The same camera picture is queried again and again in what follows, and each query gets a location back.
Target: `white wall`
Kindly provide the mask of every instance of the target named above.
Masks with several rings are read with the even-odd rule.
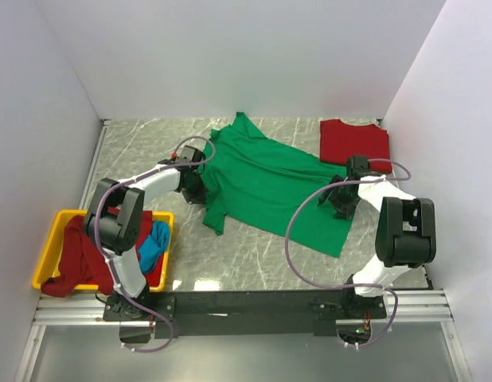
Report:
[[[382,118],[444,0],[36,0],[102,118]]]
[[[437,256],[475,380],[492,381],[492,0],[447,0],[384,121],[403,188],[435,202]]]
[[[77,207],[100,121],[31,0],[0,0],[0,381],[12,380],[59,209]]]

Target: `cable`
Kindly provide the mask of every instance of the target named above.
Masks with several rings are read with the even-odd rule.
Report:
[[[118,183],[116,185],[113,185],[112,187],[110,187],[110,189],[108,189],[104,193],[103,197],[101,197],[101,200],[100,200],[100,202],[99,202],[99,204],[97,206],[97,210],[96,210],[96,223],[94,225],[94,238],[95,238],[95,241],[96,241],[96,247],[97,247],[97,249],[99,250],[99,252],[101,252],[101,255],[103,255],[104,258],[108,260],[107,263],[110,266],[110,273],[111,273],[111,277],[113,278],[114,285],[118,285],[119,286],[119,291],[120,291],[121,295],[123,295],[124,298],[132,306],[136,306],[138,309],[143,310],[144,312],[147,312],[148,314],[152,314],[153,316],[159,318],[160,320],[162,320],[163,322],[165,322],[168,325],[169,329],[170,329],[170,336],[169,336],[168,340],[166,340],[166,342],[164,344],[158,346],[157,348],[152,348],[152,349],[137,349],[134,346],[131,346],[129,344],[125,344],[124,345],[126,348],[130,349],[133,352],[137,352],[137,353],[154,353],[154,352],[157,352],[159,350],[164,349],[174,339],[174,336],[175,336],[174,324],[172,324],[172,322],[168,318],[166,318],[165,316],[163,316],[162,314],[160,314],[160,313],[158,313],[158,312],[156,312],[156,311],[154,311],[152,309],[149,309],[146,306],[143,306],[142,304],[139,304],[138,302],[136,302],[127,293],[127,291],[124,289],[124,287],[122,286],[122,284],[120,282],[119,274],[117,273],[117,270],[115,268],[115,264],[113,263],[113,261],[111,261],[112,257],[108,253],[106,253],[106,251],[104,250],[103,246],[101,245],[101,239],[100,239],[100,219],[99,218],[101,216],[101,212],[103,211],[104,205],[105,205],[106,200],[108,199],[108,197],[114,191],[116,191],[117,189],[119,189],[120,187],[123,187],[125,185],[132,185],[132,184],[136,183],[137,181],[142,181],[143,179],[145,179],[147,177],[150,177],[150,176],[152,176],[152,175],[154,175],[156,173],[160,173],[162,171],[166,171],[166,170],[169,170],[169,169],[176,169],[176,168],[179,168],[179,167],[189,167],[189,166],[204,165],[205,163],[210,162],[214,158],[214,155],[216,155],[216,147],[214,146],[214,143],[212,143],[209,139],[207,139],[205,137],[201,137],[199,135],[194,135],[194,136],[191,136],[191,137],[188,137],[188,138],[184,139],[182,142],[180,142],[175,147],[174,153],[177,153],[177,151],[179,150],[179,148],[184,143],[186,143],[187,141],[189,141],[191,139],[202,139],[202,140],[206,141],[213,148],[213,153],[208,158],[206,158],[205,160],[203,160],[201,162],[194,162],[194,163],[174,163],[174,164],[166,165],[166,166],[163,166],[163,167],[154,168],[151,171],[148,171],[146,173],[143,173],[142,175],[140,175],[138,177],[133,177],[131,179],[127,179],[127,180],[122,181],[122,182],[120,182],[120,183]]]
[[[378,288],[385,290],[386,292],[392,294],[392,296],[395,299],[395,303],[392,308],[392,313],[391,317],[388,320],[388,323],[386,324],[385,328],[383,328],[382,331],[379,332],[378,335],[376,335],[374,338],[372,338],[370,341],[366,342],[365,344],[359,345],[359,347],[363,346],[369,346],[375,342],[377,342],[384,334],[386,334],[389,330],[389,328],[392,325],[392,322],[395,319],[396,316],[396,311],[398,310],[398,295],[394,292],[394,290],[390,288],[384,288],[381,284],[369,284],[369,283],[360,283],[360,284],[344,284],[344,285],[327,285],[327,284],[322,284],[322,283],[317,283],[313,280],[308,279],[304,275],[302,275],[296,268],[294,263],[292,263],[292,259],[290,256],[290,251],[289,251],[289,243],[290,243],[290,237],[291,237],[291,231],[292,228],[294,227],[294,222],[301,213],[301,211],[312,201],[314,200],[317,196],[319,196],[321,193],[324,191],[327,191],[328,189],[334,189],[336,187],[340,187],[343,185],[364,185],[364,184],[372,184],[372,183],[381,183],[383,181],[407,181],[409,180],[412,175],[411,172],[407,169],[407,167],[401,165],[398,162],[391,161],[389,159],[381,159],[381,158],[376,158],[376,159],[371,159],[371,162],[391,162],[395,166],[399,166],[403,171],[405,171],[406,176],[405,177],[391,177],[391,178],[380,178],[380,179],[375,179],[372,181],[338,181],[336,183],[332,183],[330,185],[325,185],[324,187],[318,189],[314,193],[312,193],[301,205],[295,210],[294,215],[292,215],[292,218],[290,219],[288,226],[287,226],[287,231],[285,232],[285,257],[287,258],[287,263],[290,269],[295,273],[297,277],[299,277],[302,281],[304,281],[307,284],[310,284],[313,287],[321,288],[321,289],[327,289],[327,290],[344,290],[344,289],[350,289],[350,288],[357,288],[357,287],[369,287],[369,288]]]

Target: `green cloth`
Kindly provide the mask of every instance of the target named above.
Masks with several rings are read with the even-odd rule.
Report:
[[[295,210],[315,190],[346,168],[267,138],[244,113],[232,125],[212,130],[216,156],[201,178],[209,189],[204,224],[223,234],[225,215],[284,236]],[[204,153],[212,153],[209,144]],[[295,221],[294,240],[334,257],[340,256],[352,220],[334,219],[330,203],[314,199]]]

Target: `table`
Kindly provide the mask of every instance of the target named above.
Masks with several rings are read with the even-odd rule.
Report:
[[[103,177],[127,178],[169,158],[185,137],[209,137],[211,129],[229,125],[232,118],[126,119],[105,124],[102,146],[89,183],[85,208],[96,183]],[[318,155],[319,121],[305,118],[252,119],[269,138]],[[351,123],[371,123],[370,120]],[[203,147],[195,141],[195,146]],[[186,204],[182,195],[168,193],[146,209],[170,211],[175,232],[170,249],[166,290],[293,290],[311,288],[287,267],[283,237],[226,218],[225,233],[216,236],[202,224],[205,208]],[[374,255],[378,212],[361,202],[339,259],[292,243],[295,266],[320,283],[344,283]],[[411,270],[395,283],[397,288],[427,288],[423,267]]]

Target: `red fabric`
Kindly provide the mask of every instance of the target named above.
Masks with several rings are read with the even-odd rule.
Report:
[[[353,155],[366,155],[369,159],[389,159],[389,136],[376,125],[353,126],[339,119],[320,122],[321,162],[345,165]],[[389,162],[372,162],[371,168],[381,173],[391,173]]]
[[[64,246],[58,264],[60,276],[50,278],[41,285],[43,293],[65,297],[77,284],[97,284],[102,294],[111,294],[113,281],[103,255],[83,232],[85,216],[74,216],[64,229]],[[137,248],[152,231],[152,212],[144,211]]]

